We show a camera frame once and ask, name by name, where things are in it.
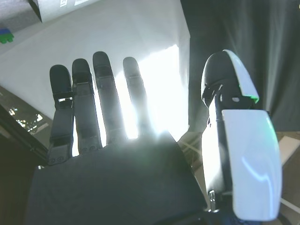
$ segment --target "robotic hand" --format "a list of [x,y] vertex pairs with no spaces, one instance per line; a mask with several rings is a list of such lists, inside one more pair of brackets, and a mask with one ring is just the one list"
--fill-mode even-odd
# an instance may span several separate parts
[[[252,109],[258,95],[237,56],[212,55],[202,76],[202,99],[210,113],[202,160],[216,214],[204,212],[204,196],[178,144],[168,132],[153,131],[137,62],[126,58],[123,65],[137,115],[134,140],[126,137],[109,59],[104,52],[93,56],[105,147],[87,61],[74,61],[73,85],[64,66],[51,68],[56,112],[48,166],[35,171],[25,224],[228,224],[216,219],[228,202],[240,219],[274,219],[281,194],[278,144],[267,113]],[[72,157],[74,117],[77,157]],[[234,219],[234,224],[241,223]]]

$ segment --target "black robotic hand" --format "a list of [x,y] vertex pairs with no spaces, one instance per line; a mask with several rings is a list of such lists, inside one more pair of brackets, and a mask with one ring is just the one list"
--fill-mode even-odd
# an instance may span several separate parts
[[[157,135],[151,128],[135,59],[123,62],[137,115],[138,138],[131,140],[107,55],[95,53],[93,64],[107,145],[102,148],[87,61],[74,61],[73,85],[64,66],[53,66],[49,166],[35,171],[25,224],[203,224],[199,218],[207,205],[182,151],[168,132]],[[72,157],[74,117],[77,157]]]

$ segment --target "black finger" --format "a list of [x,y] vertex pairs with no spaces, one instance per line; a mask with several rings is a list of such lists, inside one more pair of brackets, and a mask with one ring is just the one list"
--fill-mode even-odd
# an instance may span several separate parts
[[74,110],[80,154],[102,148],[92,74],[88,62],[77,59],[72,66]]
[[50,69],[50,82],[55,102],[48,164],[63,163],[72,157],[74,111],[71,78],[67,68],[55,65]]
[[152,131],[144,83],[141,78],[139,66],[134,58],[125,58],[123,67],[131,103],[137,116],[138,135],[143,135]]
[[93,55],[93,64],[107,143],[126,140],[120,101],[106,53],[96,52]]

